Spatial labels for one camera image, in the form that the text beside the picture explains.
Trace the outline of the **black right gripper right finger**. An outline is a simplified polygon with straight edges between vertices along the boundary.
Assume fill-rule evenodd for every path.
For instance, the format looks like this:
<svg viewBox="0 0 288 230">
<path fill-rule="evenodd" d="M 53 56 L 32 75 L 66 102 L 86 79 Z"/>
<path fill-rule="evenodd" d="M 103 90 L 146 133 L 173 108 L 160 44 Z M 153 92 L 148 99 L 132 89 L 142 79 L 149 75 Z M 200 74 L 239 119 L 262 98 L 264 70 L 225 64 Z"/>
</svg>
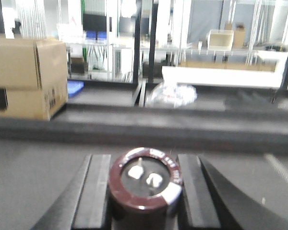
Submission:
<svg viewBox="0 0 288 230">
<path fill-rule="evenodd" d="M 179 154 L 181 230 L 288 230 L 288 169 L 275 155 Z"/>
</svg>

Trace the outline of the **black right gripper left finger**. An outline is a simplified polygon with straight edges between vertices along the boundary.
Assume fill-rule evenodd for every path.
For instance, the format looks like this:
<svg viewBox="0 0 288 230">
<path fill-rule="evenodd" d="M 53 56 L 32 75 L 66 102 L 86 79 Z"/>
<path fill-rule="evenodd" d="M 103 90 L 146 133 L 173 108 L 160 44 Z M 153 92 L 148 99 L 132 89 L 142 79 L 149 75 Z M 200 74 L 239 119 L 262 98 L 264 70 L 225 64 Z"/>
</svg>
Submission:
<svg viewBox="0 0 288 230">
<path fill-rule="evenodd" d="M 79 170 L 34 230 L 109 230 L 109 154 L 88 154 Z"/>
</svg>

